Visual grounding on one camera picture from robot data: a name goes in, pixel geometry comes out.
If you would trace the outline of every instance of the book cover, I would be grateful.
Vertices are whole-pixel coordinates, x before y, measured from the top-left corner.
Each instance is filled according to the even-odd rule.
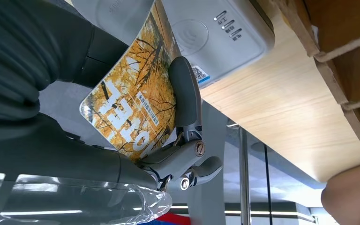
[[[168,69],[178,56],[157,0],[132,45],[81,102],[82,116],[132,161],[160,148],[174,129],[176,100]]]

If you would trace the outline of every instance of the plastic bag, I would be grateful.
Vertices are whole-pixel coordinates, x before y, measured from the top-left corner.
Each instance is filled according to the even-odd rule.
[[[169,194],[134,184],[20,175],[0,225],[136,225],[171,205]]]

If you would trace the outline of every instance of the metal bolt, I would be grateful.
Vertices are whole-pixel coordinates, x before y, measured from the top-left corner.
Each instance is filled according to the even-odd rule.
[[[196,143],[195,153],[198,157],[201,157],[205,154],[205,145],[203,144],[203,142]]]
[[[190,186],[190,180],[188,177],[183,177],[180,181],[180,189],[185,191]]]

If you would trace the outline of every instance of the autumn tree image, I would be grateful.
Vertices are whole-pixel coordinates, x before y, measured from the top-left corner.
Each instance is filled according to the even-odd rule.
[[[140,33],[81,103],[81,114],[133,161],[161,147],[174,129],[169,65],[180,51],[158,0]]]

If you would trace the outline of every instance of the metal pole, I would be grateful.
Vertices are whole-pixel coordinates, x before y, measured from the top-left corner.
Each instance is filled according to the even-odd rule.
[[[251,225],[247,132],[241,127],[238,128],[238,132],[240,135],[241,224]]]
[[[264,156],[266,161],[266,178],[267,178],[267,194],[268,194],[268,209],[270,212],[270,225],[272,225],[272,205],[271,205],[271,186],[270,186],[270,171],[268,167],[268,153],[267,146],[264,144]]]

